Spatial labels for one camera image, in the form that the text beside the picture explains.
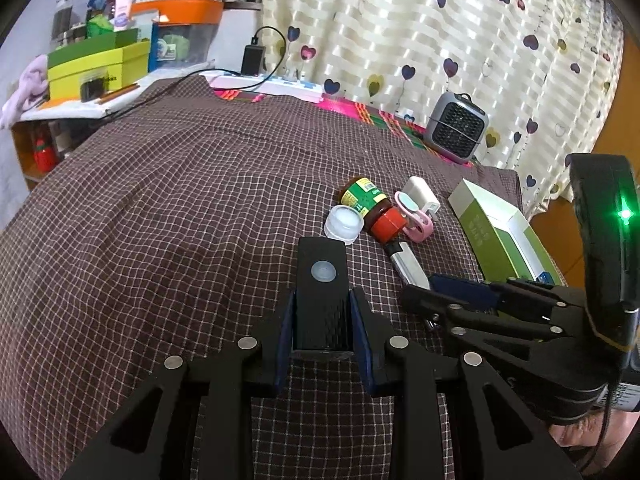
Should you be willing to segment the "right hand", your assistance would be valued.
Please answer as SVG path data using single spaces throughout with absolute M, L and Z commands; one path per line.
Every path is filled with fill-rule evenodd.
M 573 425 L 552 425 L 549 427 L 549 434 L 563 448 L 574 448 L 575 446 L 592 448 L 597 445 L 603 417 L 603 412 L 593 412 Z M 585 470 L 586 474 L 594 474 L 607 467 L 614 460 L 631 435 L 631 431 L 634 430 L 638 419 L 638 412 L 616 410 L 611 412 L 608 431 L 597 453 L 594 454 L 590 466 Z

